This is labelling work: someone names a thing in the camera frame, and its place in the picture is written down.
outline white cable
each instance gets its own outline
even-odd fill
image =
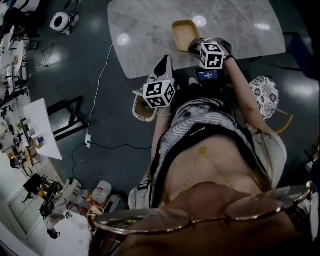
[[[95,93],[95,97],[94,97],[93,108],[92,108],[92,110],[91,110],[91,112],[90,112],[90,115],[89,115],[88,129],[87,129],[87,132],[86,132],[87,134],[89,134],[90,118],[91,118],[92,112],[94,111],[94,109],[95,109],[95,107],[96,107],[96,99],[97,99],[97,95],[98,95],[98,91],[99,91],[99,87],[100,87],[100,78],[102,77],[105,69],[106,69],[107,66],[108,66],[108,60],[109,60],[109,56],[110,56],[111,49],[112,49],[113,46],[114,46],[114,44],[112,44],[111,47],[110,47],[108,57],[106,58],[105,66],[104,66],[104,68],[103,68],[103,70],[102,70],[102,72],[101,72],[101,75],[99,76],[99,79],[98,79],[98,87],[97,87],[97,89],[96,89],[96,93]]]

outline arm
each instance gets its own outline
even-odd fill
[[[244,121],[248,125],[261,130],[264,133],[272,131],[262,118],[256,98],[236,61],[233,58],[229,58],[228,60],[225,60],[224,65],[234,85],[235,94],[238,99]]]
[[[169,129],[170,125],[170,107],[162,107],[158,110],[158,117],[156,119],[155,130],[152,140],[151,161],[156,157],[157,146],[160,137]]]

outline small screen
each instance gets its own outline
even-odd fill
[[[218,71],[205,71],[199,72],[200,81],[206,81],[210,79],[218,79]]]

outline stool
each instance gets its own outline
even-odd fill
[[[276,111],[288,116],[286,123],[275,132],[280,134],[285,131],[292,122],[294,115],[278,109],[279,92],[275,82],[268,77],[258,76],[249,83],[249,86],[258,103],[263,120],[270,119]]]

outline floral cushion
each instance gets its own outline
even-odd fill
[[[275,82],[268,77],[258,76],[249,85],[259,105],[263,120],[271,118],[279,104],[279,92]]]

